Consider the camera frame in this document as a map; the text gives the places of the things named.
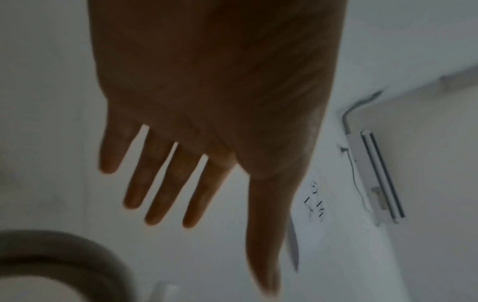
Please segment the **hand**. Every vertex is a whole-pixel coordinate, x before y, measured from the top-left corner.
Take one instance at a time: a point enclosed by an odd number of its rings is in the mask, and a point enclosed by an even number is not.
[[[124,204],[141,205],[173,144],[146,215],[154,225],[208,156],[184,216],[193,227],[236,163],[250,175],[246,253],[276,294],[289,208],[332,86],[344,0],[90,0],[108,121],[100,169],[113,173],[149,133]]]

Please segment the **finger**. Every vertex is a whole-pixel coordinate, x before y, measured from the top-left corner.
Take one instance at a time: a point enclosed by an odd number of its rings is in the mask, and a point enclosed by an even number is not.
[[[191,153],[178,145],[168,165],[161,187],[146,214],[147,224],[158,224],[168,213],[200,159],[201,155]]]
[[[188,209],[183,219],[184,227],[192,228],[199,222],[231,170],[232,167],[221,167],[208,160],[194,190],[194,194],[189,201]]]
[[[278,256],[290,205],[308,163],[308,158],[301,159],[273,177],[249,182],[247,259],[259,286],[270,295],[279,292]]]
[[[149,130],[138,165],[126,190],[125,207],[134,209],[141,205],[156,174],[168,158],[173,144],[173,141],[160,136],[151,129]]]
[[[141,123],[111,107],[108,108],[107,124],[100,149],[99,167],[103,173],[116,172],[140,129]]]

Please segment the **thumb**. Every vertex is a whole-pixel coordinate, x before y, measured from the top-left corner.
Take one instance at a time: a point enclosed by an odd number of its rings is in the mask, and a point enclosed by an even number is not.
[[[249,267],[262,291],[280,289],[278,257],[294,194],[307,171],[310,155],[267,179],[249,181],[246,252]]]

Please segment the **palm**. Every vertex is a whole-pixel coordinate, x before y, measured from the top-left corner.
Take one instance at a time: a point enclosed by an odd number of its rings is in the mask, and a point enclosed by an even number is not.
[[[262,288],[276,292],[277,256],[325,111],[344,4],[327,4],[330,15],[320,22],[305,14],[305,24],[292,18],[271,31],[283,12],[260,4],[113,2],[90,1],[98,77],[108,99],[101,169],[116,171],[140,127],[150,127],[124,200],[137,208],[178,142],[146,215],[157,224],[206,154],[183,220],[193,227],[239,162],[251,176],[249,263]],[[261,14],[263,21],[244,14]],[[321,33],[326,43],[317,44],[313,37]]]

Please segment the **electrical cable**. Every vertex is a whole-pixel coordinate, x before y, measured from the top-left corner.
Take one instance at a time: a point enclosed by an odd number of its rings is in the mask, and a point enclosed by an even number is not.
[[[349,158],[349,162],[350,162],[350,167],[352,168],[352,181],[354,182],[354,186],[355,186],[355,189],[357,190],[358,194],[360,195],[360,199],[362,200],[362,205],[363,205],[363,209],[372,217],[372,219],[374,220],[375,222],[375,226],[380,226],[380,222],[378,221],[378,219],[375,217],[375,215],[373,214],[373,212],[367,207],[366,203],[365,203],[365,198],[363,197],[363,194],[362,192],[360,192],[359,190],[359,187],[357,185],[357,181],[355,179],[355,169],[354,169],[354,163],[352,162],[352,158],[350,156],[350,151],[348,148],[344,148],[344,147],[340,147],[340,151],[342,153],[344,152],[347,152],[347,156]]]

